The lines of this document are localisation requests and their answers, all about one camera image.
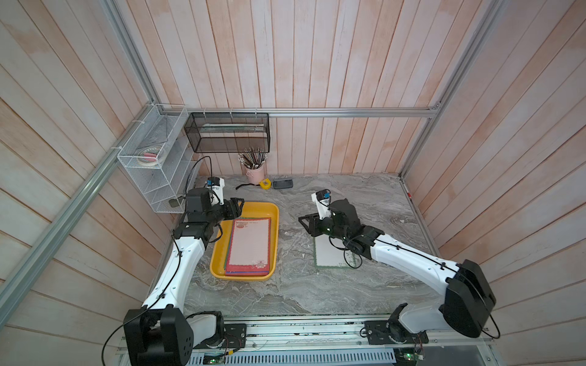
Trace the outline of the yellow plastic storage tray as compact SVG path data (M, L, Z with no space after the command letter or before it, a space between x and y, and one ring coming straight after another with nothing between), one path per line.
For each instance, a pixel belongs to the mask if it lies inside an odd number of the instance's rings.
M241 217L221 224L210 272L227 281L263 282L276 271L279 208L268 202L247 202Z

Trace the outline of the green bordered stationery paper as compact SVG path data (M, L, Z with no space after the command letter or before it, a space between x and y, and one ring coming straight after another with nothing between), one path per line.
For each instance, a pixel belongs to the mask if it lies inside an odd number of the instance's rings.
M360 264L360 257L343 251L340 239L331 239L326 235L314 238L314 256L318 268L350 268Z

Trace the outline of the red bordered stationery paper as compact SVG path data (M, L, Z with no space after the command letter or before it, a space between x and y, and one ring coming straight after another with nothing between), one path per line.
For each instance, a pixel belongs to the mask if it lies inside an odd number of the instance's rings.
M270 270L270 218L233 221L225 272L229 276L264 276Z

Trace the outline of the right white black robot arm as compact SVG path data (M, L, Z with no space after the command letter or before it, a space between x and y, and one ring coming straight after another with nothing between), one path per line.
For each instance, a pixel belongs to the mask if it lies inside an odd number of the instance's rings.
M402 303L382 330L366 327L368 335L395 344L423 340L428 331L453 330L468 338L486 335L486 323L497 303L481 267L441 259L404 244L383 230L362 224L348 200L332 201L323 190L312 195L316 213L298 219L314 237L338 239L338 249L396 268L435 290L442 300L419 305Z

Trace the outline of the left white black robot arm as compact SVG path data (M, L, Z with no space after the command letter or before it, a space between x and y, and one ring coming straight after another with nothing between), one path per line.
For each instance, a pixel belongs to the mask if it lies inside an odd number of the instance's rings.
M133 365L185 365L192 349L219 338L221 313L183 313L195 267L221 222L241 216L244 199L223 196L220 185L208 183L184 196L185 211L172 232L172 252L155 288L139 309L129 310L120 326Z

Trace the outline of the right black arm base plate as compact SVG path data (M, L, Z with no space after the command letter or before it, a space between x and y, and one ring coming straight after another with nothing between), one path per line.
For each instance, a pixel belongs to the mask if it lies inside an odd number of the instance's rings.
M360 335L371 346L381 345L425 345L429 343L426 332L409 333L400 324L389 320L371 320L364 323Z

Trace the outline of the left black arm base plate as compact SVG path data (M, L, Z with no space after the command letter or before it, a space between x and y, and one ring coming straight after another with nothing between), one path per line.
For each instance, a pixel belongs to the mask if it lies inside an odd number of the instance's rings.
M194 346L198 350L239 350L247 343L247 325L245 323L224 324L221 335L214 335Z

